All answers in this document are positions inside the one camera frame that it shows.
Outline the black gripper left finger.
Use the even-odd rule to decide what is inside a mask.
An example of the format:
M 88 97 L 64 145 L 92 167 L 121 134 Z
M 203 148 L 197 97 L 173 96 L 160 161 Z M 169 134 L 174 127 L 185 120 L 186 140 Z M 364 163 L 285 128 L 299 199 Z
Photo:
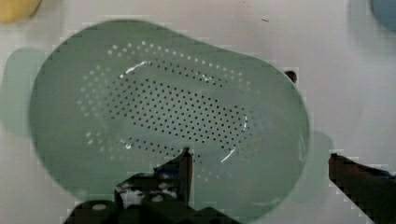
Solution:
M 151 173 L 138 173 L 120 182 L 114 189 L 114 201 L 123 209 L 144 201 L 177 200 L 189 203 L 192 181 L 192 155 L 189 147 L 172 160 L 153 168 Z

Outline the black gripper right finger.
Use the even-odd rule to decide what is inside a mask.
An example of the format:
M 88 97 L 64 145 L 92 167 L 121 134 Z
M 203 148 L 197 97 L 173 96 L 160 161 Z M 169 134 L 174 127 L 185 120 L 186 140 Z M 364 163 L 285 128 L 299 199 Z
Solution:
M 330 180 L 374 224 L 395 224 L 395 175 L 337 153 L 331 154 L 328 165 Z

